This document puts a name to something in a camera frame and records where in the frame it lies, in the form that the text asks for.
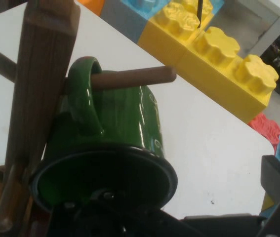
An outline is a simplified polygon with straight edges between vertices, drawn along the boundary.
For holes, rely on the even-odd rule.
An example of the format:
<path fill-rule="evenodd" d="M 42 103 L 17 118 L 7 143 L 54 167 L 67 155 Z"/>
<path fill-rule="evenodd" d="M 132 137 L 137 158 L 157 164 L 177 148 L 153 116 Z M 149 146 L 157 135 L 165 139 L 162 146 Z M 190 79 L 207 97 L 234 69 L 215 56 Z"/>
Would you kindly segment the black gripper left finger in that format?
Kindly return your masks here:
<path fill-rule="evenodd" d="M 106 191 L 87 203 L 68 200 L 54 206 L 49 237 L 201 237 L 203 234 L 161 209 L 134 205 Z"/>

